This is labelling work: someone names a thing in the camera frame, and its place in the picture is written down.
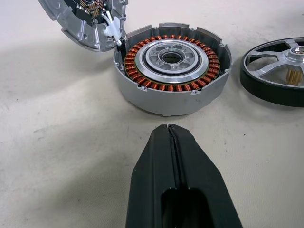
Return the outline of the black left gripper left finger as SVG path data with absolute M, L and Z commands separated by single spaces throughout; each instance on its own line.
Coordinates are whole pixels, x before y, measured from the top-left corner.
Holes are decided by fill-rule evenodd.
M 175 187 L 169 128 L 160 125 L 133 169 L 125 228 L 162 228 L 162 195 Z

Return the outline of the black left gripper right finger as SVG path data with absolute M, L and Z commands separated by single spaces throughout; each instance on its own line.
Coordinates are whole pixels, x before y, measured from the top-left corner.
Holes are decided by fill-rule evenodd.
M 221 173 L 189 130 L 172 124 L 181 202 L 176 228 L 243 228 Z

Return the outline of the silver spoked rotor black rim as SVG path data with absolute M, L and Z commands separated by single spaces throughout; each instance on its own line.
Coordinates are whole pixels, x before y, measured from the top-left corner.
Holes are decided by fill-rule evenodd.
M 258 70 L 248 68 L 264 57 L 273 57 L 276 62 Z M 304 37 L 278 39 L 250 49 L 242 57 L 239 78 L 255 97 L 304 108 Z

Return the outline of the silver motor housing lid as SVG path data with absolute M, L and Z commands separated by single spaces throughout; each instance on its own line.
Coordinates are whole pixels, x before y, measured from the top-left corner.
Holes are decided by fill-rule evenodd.
M 125 37 L 128 0 L 38 0 L 78 45 L 96 52 L 119 47 Z

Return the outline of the silver motor housing copper windings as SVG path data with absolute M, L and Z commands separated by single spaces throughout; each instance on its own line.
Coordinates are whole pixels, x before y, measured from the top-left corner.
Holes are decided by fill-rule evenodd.
M 163 116 L 194 113 L 219 97 L 231 60 L 228 46 L 218 35 L 180 23 L 130 32 L 114 51 L 124 98 Z

